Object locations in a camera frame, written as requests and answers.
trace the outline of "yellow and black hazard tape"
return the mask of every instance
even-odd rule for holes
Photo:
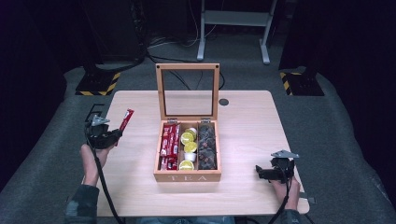
[[[119,80],[120,73],[114,75],[111,80],[110,85],[108,86],[106,91],[76,91],[76,95],[109,95],[113,92],[114,88],[116,88],[117,81]]]
[[[298,76],[301,73],[288,73],[288,74]],[[286,73],[280,73],[280,77],[282,78],[283,87],[285,88],[286,94],[293,95],[293,92],[291,91],[291,88],[290,88],[290,84],[289,84],[288,80],[286,79]]]

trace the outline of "open box lid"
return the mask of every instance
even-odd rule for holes
[[[218,63],[157,63],[161,120],[218,119]]]

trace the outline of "wooden tea box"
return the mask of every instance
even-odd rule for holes
[[[157,63],[156,75],[161,124],[155,179],[219,182],[219,64]]]

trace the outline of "table top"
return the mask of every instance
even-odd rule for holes
[[[108,110],[109,130],[118,129],[128,108],[134,110],[123,137],[104,167],[109,194],[120,217],[272,215],[280,206],[255,165],[272,169],[271,153],[290,151],[269,91],[220,91],[218,126],[220,182],[158,183],[153,171],[161,115],[157,91],[117,91]],[[295,176],[301,182],[297,169]],[[111,217],[102,185],[98,216]],[[307,199],[298,210],[307,213]]]

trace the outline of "sleeve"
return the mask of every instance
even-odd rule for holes
[[[96,223],[99,189],[80,185],[72,200],[67,204],[64,224]]]
[[[301,224],[300,213],[296,210],[285,209],[280,215],[280,223],[282,224]]]

